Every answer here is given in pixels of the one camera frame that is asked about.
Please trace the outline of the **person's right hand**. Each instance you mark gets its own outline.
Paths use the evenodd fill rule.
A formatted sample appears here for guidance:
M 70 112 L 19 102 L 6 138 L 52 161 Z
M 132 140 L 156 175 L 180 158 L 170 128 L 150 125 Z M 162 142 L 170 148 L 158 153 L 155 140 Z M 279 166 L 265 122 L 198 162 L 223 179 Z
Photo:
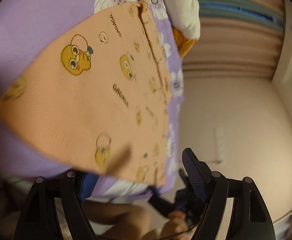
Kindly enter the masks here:
M 160 238 L 189 240 L 191 239 L 191 232 L 188 224 L 185 222 L 186 214 L 182 211 L 174 211 L 169 215 L 169 220 L 164 224 L 160 233 Z

